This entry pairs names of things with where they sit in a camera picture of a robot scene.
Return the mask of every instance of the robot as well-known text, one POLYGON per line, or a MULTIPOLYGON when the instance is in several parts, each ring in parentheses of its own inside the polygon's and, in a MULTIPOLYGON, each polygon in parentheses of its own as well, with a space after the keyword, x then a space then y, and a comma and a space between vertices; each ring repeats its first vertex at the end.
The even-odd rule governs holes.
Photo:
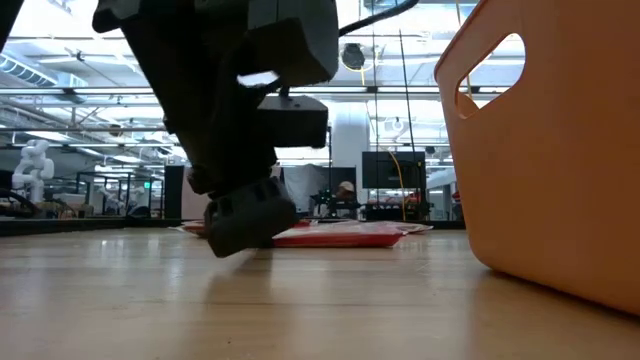
POLYGON ((104 185, 96 186, 96 190, 99 194, 102 194, 102 196, 104 196, 107 209, 112 208, 115 210, 115 212, 117 212, 118 210, 125 208, 125 203, 118 199, 118 196, 116 194, 107 191, 104 185))
POLYGON ((53 178, 53 160, 46 157, 49 142, 46 140, 29 140, 27 146, 20 151, 22 159, 16 167, 11 177, 12 188, 16 190, 26 190, 25 184, 29 185, 29 200, 33 204, 43 201, 44 181, 53 178), (23 174, 32 168, 29 174, 23 174))
MULTIPOLYGON (((2 2, 9 26, 0 23, 0 45, 19 3, 2 2)), ((191 187, 211 199, 208 242, 225 257, 297 222, 295 204, 270 177, 274 147, 324 147, 328 109, 310 97, 289 97, 289 87, 331 80, 339 36, 417 3, 405 0, 339 29, 335 0, 100 0, 93 28, 122 30, 165 127, 191 162, 191 187), (238 81, 269 71, 278 76, 270 84, 238 81), (280 96, 267 96, 278 89, 280 96), (234 146, 252 154, 251 164, 230 154, 234 146)))

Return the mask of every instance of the white humanoid robot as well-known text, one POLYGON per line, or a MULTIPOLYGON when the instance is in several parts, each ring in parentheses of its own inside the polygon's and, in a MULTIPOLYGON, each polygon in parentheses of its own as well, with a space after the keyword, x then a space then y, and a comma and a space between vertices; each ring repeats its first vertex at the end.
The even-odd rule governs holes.
POLYGON ((140 196, 143 195, 145 193, 145 189, 142 186, 139 187, 135 187, 133 189, 131 189, 131 192, 129 193, 129 208, 133 208, 138 206, 138 203, 140 203, 140 196))
POLYGON ((125 208, 124 202, 120 201, 116 194, 110 193, 109 191, 107 191, 104 185, 96 186, 96 190, 98 191, 98 193, 102 194, 105 197, 107 202, 107 208, 110 207, 109 205, 112 205, 111 207, 115 207, 116 209, 120 209, 120 210, 125 208))
POLYGON ((46 157, 49 142, 46 140, 29 140, 27 146, 22 148, 22 159, 11 177, 12 187, 26 192, 25 184, 29 185, 29 200, 37 204, 44 197, 44 181, 53 178, 53 160, 46 157), (29 168, 33 168, 29 174, 23 174, 29 168))

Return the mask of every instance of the basket handle hole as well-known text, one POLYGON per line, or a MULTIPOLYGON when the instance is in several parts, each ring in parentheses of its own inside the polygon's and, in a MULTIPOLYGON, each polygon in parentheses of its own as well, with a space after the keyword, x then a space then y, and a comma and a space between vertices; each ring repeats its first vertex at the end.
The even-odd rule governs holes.
POLYGON ((522 37, 516 33, 507 35, 489 51, 484 60, 460 79, 456 97, 460 117, 464 119, 472 116, 515 86, 522 77, 525 62, 526 51, 522 37))

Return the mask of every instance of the yellow cable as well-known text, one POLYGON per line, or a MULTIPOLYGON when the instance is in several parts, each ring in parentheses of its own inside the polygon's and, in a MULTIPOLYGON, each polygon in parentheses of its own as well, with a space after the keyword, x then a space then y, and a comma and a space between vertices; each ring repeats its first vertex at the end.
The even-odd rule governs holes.
MULTIPOLYGON (((458 12, 458 26, 462 28, 462 16, 460 15, 460 0, 456 0, 456 11, 458 12)), ((473 100, 473 92, 471 91, 471 73, 467 74, 467 92, 469 98, 473 100)))
POLYGON ((347 64, 345 64, 345 63, 344 63, 344 61, 342 61, 342 53, 340 53, 339 59, 340 59, 340 63, 342 64, 342 66, 344 66, 344 67, 345 67, 345 69, 347 69, 347 70, 349 70, 349 71, 359 72, 359 73, 360 73, 360 76, 362 77, 362 86, 364 86, 364 85, 365 85, 365 82, 364 82, 364 73, 365 73, 365 72, 367 72, 367 71, 369 71, 369 70, 371 70, 371 69, 373 69, 373 67, 375 66, 376 61, 378 61, 378 56, 379 56, 379 55, 380 55, 380 53, 377 53, 377 52, 376 52, 376 53, 374 54, 374 56, 373 56, 373 63, 371 63, 371 66, 369 66, 369 67, 368 67, 368 68, 366 68, 366 69, 362 68, 362 69, 360 69, 360 70, 354 70, 354 69, 352 69, 352 68, 348 67, 348 66, 347 66, 347 64))
POLYGON ((389 155, 391 155, 393 162, 396 163, 396 169, 398 169, 398 177, 400 178, 400 188, 402 188, 402 221, 407 221, 407 214, 405 213, 405 209, 404 209, 404 183, 402 182, 402 171, 400 170, 400 163, 398 163, 398 159, 396 159, 396 156, 393 155, 391 150, 387 149, 387 151, 389 152, 389 155))

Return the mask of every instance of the orange plastic basket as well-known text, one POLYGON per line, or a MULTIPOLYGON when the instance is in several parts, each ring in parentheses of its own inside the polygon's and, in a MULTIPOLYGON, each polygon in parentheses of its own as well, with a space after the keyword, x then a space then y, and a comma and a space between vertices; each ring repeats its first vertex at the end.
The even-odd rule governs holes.
POLYGON ((478 259, 635 314, 638 13, 637 0, 483 0, 435 70, 478 259), (511 33, 522 77, 478 110, 458 88, 511 33))

